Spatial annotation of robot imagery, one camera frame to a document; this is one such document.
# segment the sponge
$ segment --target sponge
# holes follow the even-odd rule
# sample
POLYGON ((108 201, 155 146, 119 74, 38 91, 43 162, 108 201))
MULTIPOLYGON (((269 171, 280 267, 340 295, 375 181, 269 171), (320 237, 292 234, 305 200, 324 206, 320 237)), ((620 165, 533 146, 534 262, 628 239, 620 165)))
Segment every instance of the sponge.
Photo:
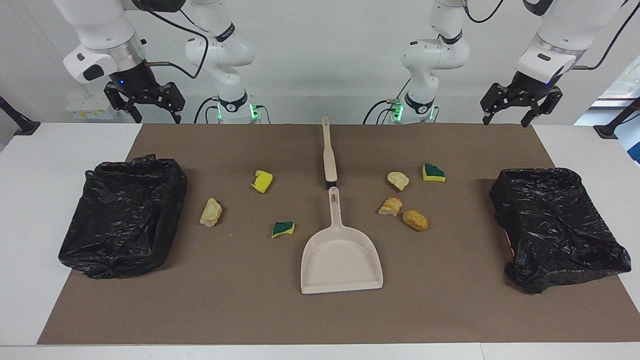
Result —
POLYGON ((275 239, 280 235, 289 234, 293 235, 293 232, 296 230, 296 224, 293 221, 288 222, 276 222, 273 226, 273 233, 271 234, 271 238, 275 239))
POLYGON ((438 167, 432 164, 424 164, 422 167, 422 180, 425 181, 440 181, 444 183, 447 180, 447 177, 444 174, 444 171, 440 170, 438 167))
POLYGON ((265 193, 272 181, 273 175, 266 171, 258 170, 255 172, 255 183, 251 184, 251 186, 258 192, 265 193))

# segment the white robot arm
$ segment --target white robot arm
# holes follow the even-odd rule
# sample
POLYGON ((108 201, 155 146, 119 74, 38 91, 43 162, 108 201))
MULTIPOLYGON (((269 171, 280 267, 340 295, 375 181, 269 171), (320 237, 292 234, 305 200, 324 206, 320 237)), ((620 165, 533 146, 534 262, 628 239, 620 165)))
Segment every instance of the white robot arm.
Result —
MULTIPOLYGON (((154 10, 176 12, 185 0, 155 1, 154 10)), ((104 92, 116 110, 130 113, 136 122, 142 115, 135 104, 153 104, 169 111, 176 123, 184 98, 174 83, 159 85, 147 66, 142 42, 124 15, 120 0, 53 0, 71 24, 81 45, 64 59, 69 73, 80 83, 108 75, 104 92)))
MULTIPOLYGON (((225 123, 249 123, 257 118, 251 97, 234 67, 253 63, 255 49, 236 31, 223 0, 191 0, 194 22, 209 37, 209 49, 203 69, 211 75, 217 98, 220 100, 220 117, 225 123)), ((198 65, 206 43, 191 39, 186 45, 187 58, 198 65)))
POLYGON ((484 124, 511 106, 531 107, 521 121, 524 127, 536 117, 550 114, 563 96, 555 86, 558 80, 574 68, 596 34, 627 1, 523 0, 543 22, 520 57, 511 84, 494 83, 482 99, 484 124))
POLYGON ((411 83, 402 99, 404 110, 398 122, 421 122, 428 117, 439 86, 433 70, 457 69, 467 63, 469 45, 462 38, 464 19, 460 0, 436 0, 429 21, 438 38, 412 41, 404 47, 402 63, 411 72, 411 83))

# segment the white table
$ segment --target white table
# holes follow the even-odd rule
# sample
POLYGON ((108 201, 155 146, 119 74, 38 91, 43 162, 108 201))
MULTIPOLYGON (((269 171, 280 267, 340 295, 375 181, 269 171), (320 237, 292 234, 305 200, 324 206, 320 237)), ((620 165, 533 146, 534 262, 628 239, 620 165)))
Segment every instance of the white table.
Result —
MULTIPOLYGON (((640 359, 640 343, 39 347, 69 275, 58 262, 84 171, 123 161, 137 124, 42 124, 0 152, 0 359, 640 359)), ((640 259, 640 168, 590 127, 535 126, 558 167, 578 172, 632 259, 640 259)), ((621 276, 636 307, 640 271, 621 276)))

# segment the black garbage bag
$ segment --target black garbage bag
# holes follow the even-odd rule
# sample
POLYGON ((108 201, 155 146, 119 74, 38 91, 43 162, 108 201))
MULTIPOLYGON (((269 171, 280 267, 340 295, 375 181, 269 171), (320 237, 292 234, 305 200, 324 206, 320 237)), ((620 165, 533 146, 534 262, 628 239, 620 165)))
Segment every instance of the black garbage bag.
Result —
POLYGON ((528 293, 631 271, 631 259, 566 168, 503 170, 490 192, 513 263, 505 272, 528 293))
POLYGON ((85 177, 58 259, 94 279, 141 275, 161 266, 187 189, 180 165, 151 154, 130 163, 101 163, 85 177))

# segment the black cable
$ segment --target black cable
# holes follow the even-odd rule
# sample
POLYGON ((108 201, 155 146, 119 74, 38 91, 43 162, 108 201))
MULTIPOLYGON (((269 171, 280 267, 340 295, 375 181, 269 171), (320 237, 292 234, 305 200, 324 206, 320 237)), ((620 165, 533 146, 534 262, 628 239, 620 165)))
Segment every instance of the black cable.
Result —
POLYGON ((269 122, 269 125, 271 125, 271 117, 269 116, 269 109, 267 109, 267 107, 264 106, 264 105, 258 105, 255 108, 256 109, 264 109, 264 111, 266 111, 266 113, 267 113, 267 121, 269 122))
POLYGON ((409 85, 410 82, 411 82, 411 78, 409 78, 409 80, 407 80, 406 83, 404 83, 404 86, 402 87, 402 90, 400 90, 398 95, 396 96, 396 99, 400 99, 400 95, 402 95, 402 92, 406 89, 407 85, 409 85))
POLYGON ((169 20, 169 19, 167 19, 167 18, 165 18, 165 17, 163 17, 163 16, 160 16, 160 15, 156 14, 156 12, 155 12, 155 11, 151 10, 150 8, 148 8, 148 7, 146 7, 144 4, 142 4, 142 3, 140 2, 140 0, 133 0, 133 3, 134 3, 134 4, 136 5, 136 7, 138 7, 140 10, 143 10, 143 11, 146 11, 146 12, 150 13, 150 14, 151 14, 151 15, 153 15, 154 17, 156 17, 156 18, 158 18, 158 19, 160 19, 160 20, 162 20, 162 21, 166 22, 167 24, 169 24, 169 25, 171 25, 171 26, 174 26, 174 27, 176 27, 176 28, 178 28, 178 29, 180 29, 180 30, 186 31, 186 32, 188 32, 188 33, 191 33, 191 34, 194 34, 194 35, 198 35, 198 36, 200 36, 200 37, 202 37, 202 38, 204 39, 204 41, 205 41, 204 54, 202 54, 202 60, 200 60, 200 64, 199 64, 199 66, 198 66, 198 70, 196 70, 196 73, 195 73, 195 74, 193 74, 193 75, 191 75, 190 73, 188 73, 188 72, 187 72, 186 70, 184 70, 182 67, 180 67, 180 66, 178 66, 178 65, 176 65, 176 64, 174 64, 174 63, 170 63, 170 62, 168 62, 168 61, 162 61, 162 62, 157 62, 157 63, 153 63, 153 62, 147 63, 147 65, 148 65, 148 66, 150 66, 150 67, 152 67, 152 66, 171 66, 171 67, 174 67, 174 68, 176 68, 176 69, 178 69, 178 70, 182 71, 185 75, 187 75, 187 76, 188 76, 189 78, 191 78, 191 79, 195 79, 195 78, 197 78, 197 77, 198 77, 198 75, 200 75, 200 71, 202 71, 202 67, 204 66, 204 61, 206 60, 206 58, 207 58, 207 53, 209 52, 209 38, 207 38, 205 35, 203 35, 203 34, 201 34, 201 33, 197 32, 197 31, 195 31, 195 30, 191 30, 191 29, 185 28, 184 26, 178 25, 178 24, 176 24, 175 22, 173 22, 173 21, 171 21, 171 20, 169 20))
POLYGON ((198 117, 200 116, 200 112, 202 111, 202 108, 204 108, 204 106, 207 104, 207 102, 209 101, 218 101, 217 98, 215 97, 208 97, 206 98, 205 101, 202 102, 202 104, 200 104, 200 107, 198 108, 198 111, 196 111, 196 116, 193 118, 193 123, 197 124, 198 123, 198 117))
POLYGON ((613 37, 613 40, 611 40, 611 43, 609 44, 607 50, 604 52, 604 55, 602 55, 602 58, 600 59, 600 61, 598 61, 598 63, 595 66, 584 66, 584 65, 578 65, 575 66, 573 68, 573 70, 595 70, 597 68, 600 67, 600 65, 602 65, 602 63, 604 62, 604 60, 607 58, 607 56, 609 55, 609 51, 611 51, 611 49, 613 48, 613 45, 616 43, 616 41, 618 40, 618 37, 620 36, 620 34, 622 34, 622 31, 627 27, 627 24, 629 23, 629 21, 631 21, 631 18, 636 14, 636 12, 638 11, 638 8, 640 8, 640 1, 638 1, 638 4, 636 5, 636 7, 634 8, 634 11, 631 12, 631 14, 629 14, 629 17, 627 17, 627 19, 622 23, 622 26, 620 26, 620 29, 618 30, 618 32, 616 33, 616 36, 613 37))
POLYGON ((188 22, 191 23, 191 25, 196 26, 196 23, 193 22, 193 20, 191 20, 191 18, 186 13, 184 13, 184 11, 182 11, 182 9, 180 9, 180 13, 187 19, 188 22))
POLYGON ((210 107, 208 107, 208 108, 204 111, 204 121, 205 121, 207 124, 209 123, 209 110, 211 110, 211 109, 216 109, 216 110, 217 110, 217 109, 218 109, 218 107, 217 107, 217 106, 215 106, 215 105, 214 105, 214 106, 210 106, 210 107))
POLYGON ((627 122, 630 122, 631 120, 633 120, 633 119, 637 118, 638 116, 640 116, 640 113, 639 113, 639 114, 636 114, 636 115, 635 115, 634 117, 632 117, 632 118, 629 118, 629 119, 627 119, 627 120, 625 120, 625 121, 621 122, 621 123, 620 123, 620 125, 622 125, 622 124, 626 124, 627 122))
MULTIPOLYGON (((391 112, 391 110, 389 109, 384 109, 382 110, 379 114, 378 114, 378 119, 376 120, 376 125, 380 124, 380 117, 382 116, 383 113, 387 112, 387 115, 389 114, 389 112, 391 112)), ((385 121, 387 120, 387 116, 385 115, 385 118, 382 120, 382 124, 385 123, 385 121)))
POLYGON ((440 116, 440 108, 438 106, 434 107, 434 110, 438 109, 438 113, 436 114, 436 117, 433 119, 433 122, 437 122, 438 121, 438 117, 440 116))
POLYGON ((489 19, 491 19, 495 13, 498 12, 498 9, 500 8, 500 6, 502 6, 502 3, 504 2, 504 0, 500 0, 500 2, 498 3, 498 6, 495 7, 495 9, 493 10, 493 12, 485 19, 483 20, 475 20, 472 16, 471 13, 469 12, 469 6, 467 4, 467 0, 463 0, 462 1, 462 7, 465 9, 465 13, 467 13, 467 17, 469 18, 469 20, 475 22, 476 24, 482 24, 483 22, 487 22, 489 21, 489 19))
POLYGON ((366 125, 367 124, 367 119, 369 118, 369 115, 371 115, 371 113, 373 112, 373 110, 375 110, 378 106, 385 104, 387 101, 386 100, 380 100, 378 102, 376 102, 376 104, 374 104, 374 106, 371 106, 371 109, 369 109, 369 112, 367 112, 367 115, 364 117, 364 120, 362 121, 362 125, 366 125))

